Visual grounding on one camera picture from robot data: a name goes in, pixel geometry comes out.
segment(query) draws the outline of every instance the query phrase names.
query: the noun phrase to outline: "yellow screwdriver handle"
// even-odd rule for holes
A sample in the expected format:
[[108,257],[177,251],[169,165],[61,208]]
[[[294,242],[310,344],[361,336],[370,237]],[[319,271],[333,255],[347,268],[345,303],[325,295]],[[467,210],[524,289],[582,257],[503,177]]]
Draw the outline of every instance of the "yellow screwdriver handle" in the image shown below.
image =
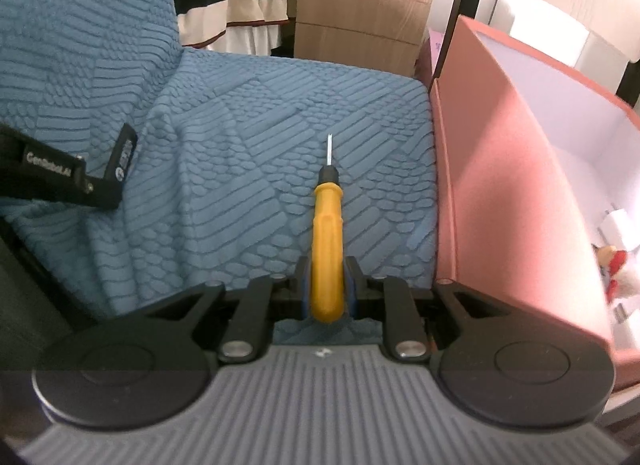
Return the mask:
[[344,312],[342,271],[342,189],[335,183],[316,187],[316,215],[311,245],[311,315],[330,323]]

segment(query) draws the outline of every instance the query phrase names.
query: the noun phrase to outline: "screwdriver tip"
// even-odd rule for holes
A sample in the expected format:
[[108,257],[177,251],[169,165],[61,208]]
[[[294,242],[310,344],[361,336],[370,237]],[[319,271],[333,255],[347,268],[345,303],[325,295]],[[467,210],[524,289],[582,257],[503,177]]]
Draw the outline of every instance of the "screwdriver tip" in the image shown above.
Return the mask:
[[332,140],[334,135],[330,134],[326,137],[326,164],[331,165],[331,150],[332,150]]

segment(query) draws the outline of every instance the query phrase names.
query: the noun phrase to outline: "black circular disc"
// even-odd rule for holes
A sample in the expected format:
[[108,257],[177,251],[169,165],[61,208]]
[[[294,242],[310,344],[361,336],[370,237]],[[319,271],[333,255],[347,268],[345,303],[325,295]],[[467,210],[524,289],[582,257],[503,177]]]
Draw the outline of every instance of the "black circular disc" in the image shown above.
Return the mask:
[[518,429],[595,419],[614,380],[608,353],[586,335],[511,316],[472,321],[436,372],[461,408]]
[[137,317],[54,344],[36,366],[33,383],[56,419],[123,431],[179,413],[209,377],[204,353],[179,323]]

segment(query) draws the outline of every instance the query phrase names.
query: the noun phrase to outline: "red and white toy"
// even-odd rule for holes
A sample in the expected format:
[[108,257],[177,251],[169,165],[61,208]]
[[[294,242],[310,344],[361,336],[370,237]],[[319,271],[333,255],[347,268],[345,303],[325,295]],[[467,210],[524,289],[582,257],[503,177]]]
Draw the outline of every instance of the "red and white toy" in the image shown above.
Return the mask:
[[631,297],[640,293],[640,272],[636,264],[629,261],[627,251],[608,246],[598,249],[596,256],[599,265],[609,276],[607,304],[616,297]]

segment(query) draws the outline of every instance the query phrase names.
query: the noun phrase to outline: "gray ribbed panel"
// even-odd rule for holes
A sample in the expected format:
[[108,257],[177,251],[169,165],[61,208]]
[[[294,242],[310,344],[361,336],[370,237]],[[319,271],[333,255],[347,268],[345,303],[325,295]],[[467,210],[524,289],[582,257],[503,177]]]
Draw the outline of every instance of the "gray ribbed panel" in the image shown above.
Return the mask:
[[613,465],[625,449],[593,425],[548,435],[475,421],[429,371],[376,346],[271,347],[227,366],[203,397],[141,431],[56,426],[22,455],[33,465]]

